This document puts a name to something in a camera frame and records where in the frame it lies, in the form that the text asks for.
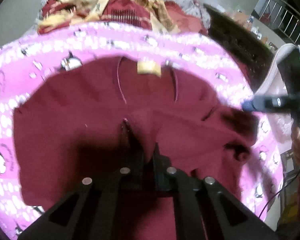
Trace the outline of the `maroon red shirt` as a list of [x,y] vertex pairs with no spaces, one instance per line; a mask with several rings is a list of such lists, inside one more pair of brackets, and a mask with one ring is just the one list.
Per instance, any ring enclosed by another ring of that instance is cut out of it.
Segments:
[[48,78],[13,113],[21,194],[45,213],[21,239],[225,239],[256,116],[209,83],[106,57]]

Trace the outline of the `pink penguin bedsheet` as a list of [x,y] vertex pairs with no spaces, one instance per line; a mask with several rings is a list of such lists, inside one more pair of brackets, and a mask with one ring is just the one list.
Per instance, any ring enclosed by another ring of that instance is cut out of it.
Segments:
[[245,63],[199,33],[159,34],[93,22],[29,35],[0,48],[0,229],[19,235],[72,185],[92,155],[70,153],[74,133],[93,125],[98,145],[117,148],[121,122],[142,116],[164,155],[180,152],[181,129],[163,134],[155,108],[190,103],[204,93],[239,108],[265,76],[272,53]]

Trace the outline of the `red yellow floral blanket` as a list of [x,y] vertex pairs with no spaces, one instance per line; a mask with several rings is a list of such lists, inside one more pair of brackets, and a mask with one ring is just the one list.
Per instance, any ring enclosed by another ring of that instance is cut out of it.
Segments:
[[165,0],[46,0],[37,33],[97,21],[129,24],[161,34],[208,33],[199,18]]

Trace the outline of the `metal rail rack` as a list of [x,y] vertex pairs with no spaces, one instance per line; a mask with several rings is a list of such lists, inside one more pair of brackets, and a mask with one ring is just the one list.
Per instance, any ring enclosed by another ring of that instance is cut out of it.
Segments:
[[284,41],[300,46],[300,12],[284,0],[266,0],[259,21]]

